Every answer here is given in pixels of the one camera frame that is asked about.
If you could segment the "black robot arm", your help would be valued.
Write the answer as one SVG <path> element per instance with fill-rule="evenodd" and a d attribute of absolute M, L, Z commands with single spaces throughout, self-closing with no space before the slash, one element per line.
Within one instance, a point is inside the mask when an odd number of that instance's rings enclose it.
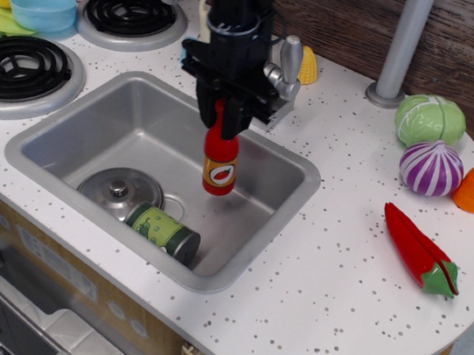
<path fill-rule="evenodd" d="M 271 52 L 276 0 L 212 0 L 209 42 L 184 40 L 182 67 L 197 80 L 200 117 L 207 128 L 220 120 L 221 137 L 233 140 L 251 119 L 266 122 L 278 91 L 263 72 Z M 223 116 L 215 104 L 223 99 Z"/>

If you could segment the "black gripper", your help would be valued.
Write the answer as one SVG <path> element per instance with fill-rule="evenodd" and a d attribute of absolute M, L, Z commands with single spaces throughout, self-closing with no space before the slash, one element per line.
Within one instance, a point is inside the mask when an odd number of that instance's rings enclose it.
<path fill-rule="evenodd" d="M 182 67 L 197 80 L 200 119 L 210 129 L 216 122 L 215 104 L 227 97 L 221 138 L 232 141 L 256 117 L 267 122 L 278 93 L 264 75 L 270 44 L 254 34 L 211 34 L 208 44 L 193 39 Z"/>

